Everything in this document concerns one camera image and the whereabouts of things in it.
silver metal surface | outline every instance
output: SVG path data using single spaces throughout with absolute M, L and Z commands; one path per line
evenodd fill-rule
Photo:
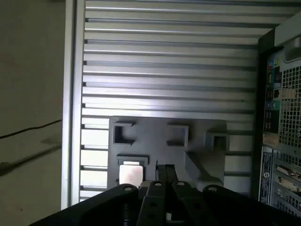
M 143 166 L 120 165 L 119 184 L 131 184 L 139 187 L 143 182 Z
M 81 90 L 83 71 L 84 48 L 84 21 L 85 2 L 77 1 L 76 29 L 75 29 L 75 56 L 73 78 L 73 115 L 72 115 L 72 149 L 71 149 L 71 201 L 70 205 L 79 202 L 79 185 L 87 180 L 80 178 L 80 145 L 81 145 Z
M 73 31 L 75 4 L 66 1 L 65 11 L 65 50 L 64 50 L 64 82 L 63 82 L 63 137 L 62 137 L 62 189 L 61 209 L 70 206 L 71 185 L 71 142 L 72 142 L 72 76 L 73 76 Z
M 257 40 L 301 9 L 253 1 L 77 1 L 64 205 L 106 189 L 114 115 L 225 120 L 229 152 L 251 152 Z M 243 162 L 248 172 L 249 158 Z M 248 193 L 250 178 L 226 176 L 225 187 Z
M 294 15 L 275 29 L 275 46 L 284 44 L 285 42 L 300 36 L 300 29 L 296 27 L 301 24 L 301 12 Z

black cable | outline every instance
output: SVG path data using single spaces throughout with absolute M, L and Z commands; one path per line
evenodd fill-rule
M 7 135 L 0 136 L 0 139 L 4 139 L 4 138 L 7 138 L 7 137 L 12 137 L 12 136 L 14 136 L 14 135 L 17 135 L 17 134 L 20 134 L 20 133 L 24 133 L 24 132 L 29 131 L 29 130 L 42 129 L 42 128 L 45 128 L 45 127 L 47 127 L 47 126 L 56 124 L 56 123 L 61 122 L 61 121 L 62 121 L 62 120 L 60 119 L 60 120 L 56 120 L 56 121 L 47 123 L 47 124 L 42 125 L 42 126 L 29 127 L 29 128 L 26 128 L 26 129 L 23 129 L 23 130 L 14 132 L 14 133 L 9 133 L 9 134 L 7 134 Z

perforated mesh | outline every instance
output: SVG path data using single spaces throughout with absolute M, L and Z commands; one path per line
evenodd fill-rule
M 283 71 L 279 142 L 301 148 L 301 67 Z
M 294 197 L 292 197 L 290 194 L 285 192 L 285 190 L 278 187 L 277 188 L 277 195 L 279 197 L 283 198 L 284 200 L 286 200 L 289 204 L 294 206 L 296 209 L 301 210 L 301 201 L 295 199 Z
M 290 208 L 288 208 L 284 203 L 282 203 L 280 201 L 277 201 L 277 208 L 286 213 L 292 214 L 294 216 L 298 216 L 294 211 L 292 211 Z
M 278 153 L 277 158 L 282 160 L 282 161 L 285 161 L 289 164 L 293 164 L 293 165 L 301 167 L 301 159 L 299 159 L 297 157 L 293 157 L 289 154 Z

sticker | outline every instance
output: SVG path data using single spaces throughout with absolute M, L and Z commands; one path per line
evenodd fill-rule
M 277 147 L 279 144 L 279 135 L 274 134 L 263 134 L 263 141 L 265 145 L 270 145 L 271 147 Z
M 261 152 L 261 177 L 259 183 L 259 201 L 269 205 L 271 192 L 273 150 L 264 147 Z

white wall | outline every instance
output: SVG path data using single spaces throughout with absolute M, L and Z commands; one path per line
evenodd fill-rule
M 62 117 L 65 2 L 0 3 L 0 136 Z M 60 137 L 61 124 L 0 140 L 0 162 Z M 60 210 L 61 151 L 0 177 L 3 226 L 24 226 Z

